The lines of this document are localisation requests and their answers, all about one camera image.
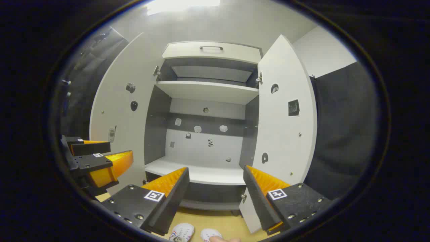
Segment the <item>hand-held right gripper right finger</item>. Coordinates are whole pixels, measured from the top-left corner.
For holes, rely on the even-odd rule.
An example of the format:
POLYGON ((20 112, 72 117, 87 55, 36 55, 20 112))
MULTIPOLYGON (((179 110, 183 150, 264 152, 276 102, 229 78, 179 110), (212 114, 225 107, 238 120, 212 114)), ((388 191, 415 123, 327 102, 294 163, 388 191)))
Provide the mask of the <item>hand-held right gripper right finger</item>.
POLYGON ((332 203, 304 183, 289 185, 248 165, 243 168, 243 180, 248 191, 246 197, 268 235, 298 227, 332 203))

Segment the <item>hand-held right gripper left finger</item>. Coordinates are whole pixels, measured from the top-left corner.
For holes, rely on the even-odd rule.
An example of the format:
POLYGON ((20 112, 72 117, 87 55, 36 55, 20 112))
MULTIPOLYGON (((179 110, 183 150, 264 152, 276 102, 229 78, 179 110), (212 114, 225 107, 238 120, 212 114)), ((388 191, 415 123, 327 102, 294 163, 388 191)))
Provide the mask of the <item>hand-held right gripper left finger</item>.
POLYGON ((101 204, 127 224, 165 235, 188 185, 189 168, 182 167, 143 186, 129 184, 101 204))

